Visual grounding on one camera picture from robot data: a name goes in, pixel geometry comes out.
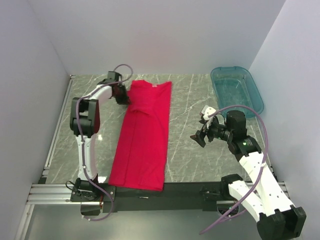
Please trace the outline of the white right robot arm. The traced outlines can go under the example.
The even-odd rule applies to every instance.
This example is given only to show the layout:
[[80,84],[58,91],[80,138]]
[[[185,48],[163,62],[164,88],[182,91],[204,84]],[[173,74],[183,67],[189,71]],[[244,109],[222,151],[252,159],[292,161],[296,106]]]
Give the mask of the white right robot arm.
[[291,240],[302,233],[307,214],[302,207],[296,207],[284,193],[268,164],[266,152],[247,133],[246,117],[242,111],[230,110],[224,124],[217,118],[218,112],[208,105],[200,112],[202,128],[191,139],[201,147],[214,139],[225,141],[229,151],[246,171],[253,185],[248,187],[238,174],[221,178],[219,194],[236,203],[212,225],[230,220],[230,213],[239,205],[250,213],[263,240]]

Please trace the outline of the teal plastic basin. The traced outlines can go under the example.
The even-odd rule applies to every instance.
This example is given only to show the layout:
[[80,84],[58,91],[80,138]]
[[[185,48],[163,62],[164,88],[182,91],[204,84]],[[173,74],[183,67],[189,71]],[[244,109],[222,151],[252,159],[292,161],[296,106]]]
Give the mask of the teal plastic basin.
[[219,109],[244,105],[258,114],[264,110],[264,102],[250,72],[240,66],[216,67],[210,73]]

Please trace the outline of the red t shirt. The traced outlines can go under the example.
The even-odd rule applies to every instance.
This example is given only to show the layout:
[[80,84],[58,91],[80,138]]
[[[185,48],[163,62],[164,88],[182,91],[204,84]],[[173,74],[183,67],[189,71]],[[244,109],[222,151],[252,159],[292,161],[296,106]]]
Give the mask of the red t shirt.
[[134,80],[108,184],[162,191],[168,155],[172,82]]

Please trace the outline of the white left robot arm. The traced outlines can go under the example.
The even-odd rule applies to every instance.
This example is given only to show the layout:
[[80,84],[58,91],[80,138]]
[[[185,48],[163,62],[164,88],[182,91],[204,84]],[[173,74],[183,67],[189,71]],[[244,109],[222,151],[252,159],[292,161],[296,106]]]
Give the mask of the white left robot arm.
[[104,198],[98,181],[95,159],[95,143],[100,130],[100,106],[114,98],[119,105],[129,105],[130,98],[123,76],[115,70],[85,96],[75,97],[71,102],[69,127],[78,147],[78,177],[73,184],[71,200],[76,197],[86,202]]

